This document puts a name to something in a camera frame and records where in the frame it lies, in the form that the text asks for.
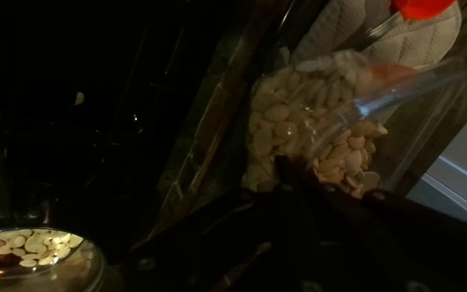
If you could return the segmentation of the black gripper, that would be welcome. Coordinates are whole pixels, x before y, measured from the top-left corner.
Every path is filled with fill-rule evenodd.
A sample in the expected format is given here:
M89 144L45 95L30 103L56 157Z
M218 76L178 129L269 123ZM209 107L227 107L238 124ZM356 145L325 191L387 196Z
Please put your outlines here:
M467 292L467 222L371 188L359 199L277 162L131 251L132 292Z

